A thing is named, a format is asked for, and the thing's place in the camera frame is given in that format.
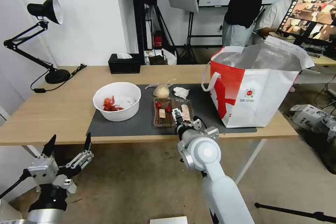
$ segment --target shopping bag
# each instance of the shopping bag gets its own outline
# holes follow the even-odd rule
[[[209,64],[211,80],[205,88]],[[201,86],[227,128],[265,127],[299,72],[313,66],[302,48],[268,36],[259,45],[223,47],[211,57]]]

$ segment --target bag handle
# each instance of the bag handle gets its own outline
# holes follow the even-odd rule
[[[221,75],[220,75],[219,73],[214,72],[213,75],[212,75],[212,77],[211,77],[211,80],[210,80],[210,83],[209,83],[208,88],[205,88],[205,87],[204,87],[204,81],[205,81],[205,77],[206,77],[207,72],[208,72],[208,67],[209,67],[210,62],[211,62],[211,61],[209,61],[209,63],[207,64],[207,66],[205,67],[205,70],[204,70],[204,72],[203,72],[203,77],[202,77],[202,83],[201,83],[201,86],[202,86],[202,89],[203,89],[204,92],[208,92],[208,91],[210,91],[211,89],[213,89],[214,86],[215,86],[216,80],[217,80],[218,78],[221,77]]]

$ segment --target crayfish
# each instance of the crayfish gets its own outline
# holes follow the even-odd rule
[[[114,105],[114,96],[112,96],[112,99],[105,98],[103,105],[105,111],[118,111],[124,109],[122,107],[119,107],[119,105]]]

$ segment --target lamp base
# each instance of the lamp base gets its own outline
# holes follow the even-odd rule
[[[45,76],[45,81],[49,84],[58,84],[70,79],[70,73],[64,69],[52,70]]]

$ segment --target white bowl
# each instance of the white bowl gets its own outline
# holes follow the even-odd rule
[[[104,111],[105,98],[114,96],[115,105],[123,110]],[[100,88],[93,96],[93,105],[110,121],[125,121],[133,117],[139,110],[141,91],[136,85],[129,82],[114,82]]]

